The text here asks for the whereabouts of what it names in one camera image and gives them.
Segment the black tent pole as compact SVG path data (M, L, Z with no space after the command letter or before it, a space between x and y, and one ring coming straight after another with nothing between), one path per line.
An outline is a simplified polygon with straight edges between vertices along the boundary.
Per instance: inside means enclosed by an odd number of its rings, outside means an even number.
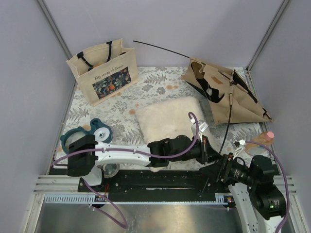
M153 44L149 44L149 43L146 43L146 42L141 42L141 41L137 41L137 40L133 40L133 42L135 43L140 43L140 44L144 44L144 45L148 45L148 46L152 46L152 47L155 47L155 48L159 48L159 49L162 49L162 50L165 50L165 51L169 51L169 52L172 52L172 53L175 53L177 55L180 55L180 56L183 56L183 57L186 57L186 58L190 58L189 56L187 55L184 55L184 54L181 54L181 53L178 53L176 51L173 51L173 50L169 50L169 49L166 49L166 48L163 48L163 47L160 47L160 46L156 46L156 45L153 45ZM219 150L219 154L221 154L222 150L223 150L223 147L225 145L225 141L226 141L226 138L227 138L227 134L228 134L228 130L229 130L229 126L230 126L230 123L231 123L231 116L232 116L232 104L229 105L229 117L228 117L228 122L227 122L227 128L226 128L226 132L225 132L225 135L224 135L224 139L223 139L223 142L222 142L222 145L220 147L220 150ZM204 193L204 190L208 184L208 181L209 179L206 180L206 183L205 183L205 186L203 187L199 197L202 196L202 194Z

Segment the beige fabric pet tent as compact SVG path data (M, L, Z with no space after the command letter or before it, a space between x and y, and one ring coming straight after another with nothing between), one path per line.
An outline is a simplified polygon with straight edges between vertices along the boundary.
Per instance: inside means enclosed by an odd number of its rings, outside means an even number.
M226 124L232 104L231 124L272 122L267 110L234 69L191 58L181 79L207 98L215 124Z

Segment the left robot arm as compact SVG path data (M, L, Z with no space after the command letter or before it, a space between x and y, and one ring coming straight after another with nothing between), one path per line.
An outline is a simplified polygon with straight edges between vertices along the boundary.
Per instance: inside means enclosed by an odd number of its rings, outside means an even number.
M105 188L104 172L100 168L106 164L160 168L166 167L170 162L195 159L206 164L221 158L206 136L195 140L185 135L141 146L107 144L97 142L93 135L86 135L70 144L68 155L67 175L82 177L95 192Z

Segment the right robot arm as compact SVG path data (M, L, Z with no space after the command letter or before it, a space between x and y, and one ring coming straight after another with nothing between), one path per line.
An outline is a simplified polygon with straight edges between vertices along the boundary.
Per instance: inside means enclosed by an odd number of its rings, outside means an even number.
M231 193L244 233L281 232L290 200L288 190L283 194L274 183L276 171L270 158L256 155L247 166L244 159L230 153L199 171Z

